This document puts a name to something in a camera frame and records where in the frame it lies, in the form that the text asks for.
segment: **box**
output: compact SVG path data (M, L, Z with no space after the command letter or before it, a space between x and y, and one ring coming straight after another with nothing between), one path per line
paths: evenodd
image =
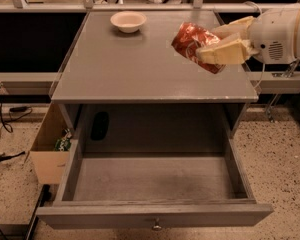
M69 151L54 151L55 143L67 128L59 106L51 104L30 150L40 184L59 184Z

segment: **gray tabletop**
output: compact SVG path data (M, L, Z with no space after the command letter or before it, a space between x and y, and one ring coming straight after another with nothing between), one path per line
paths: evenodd
M210 11L145 11L133 34L110 23L115 11L91 12L52 100L56 103L252 102L258 96L241 65L212 74L171 46L182 22L211 29Z

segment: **red and white package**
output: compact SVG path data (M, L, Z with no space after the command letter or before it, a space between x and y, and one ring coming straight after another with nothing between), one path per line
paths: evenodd
M222 71L224 65L206 64L199 61L196 56L196 50L200 47L216 44L220 42L220 40L219 37L208 30L194 23L184 22L181 24L179 32L173 39L171 45L185 58L198 64L205 70L217 74Z

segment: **speckled floor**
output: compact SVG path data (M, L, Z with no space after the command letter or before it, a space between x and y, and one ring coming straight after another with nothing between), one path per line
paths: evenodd
M240 124L235 143L253 193L274 213L255 227L126 230L53 230L39 222L34 239L300 239L300 120L293 110L277 108L270 123L259 108L251 108ZM40 123L12 123L2 131L0 152L29 150ZM0 163L0 224L27 223L41 190L31 159Z

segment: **white bowl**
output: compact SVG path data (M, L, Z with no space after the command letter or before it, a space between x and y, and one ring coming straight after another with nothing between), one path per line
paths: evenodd
M112 15L111 23L124 33L133 33L140 29L147 17L141 12L124 11Z

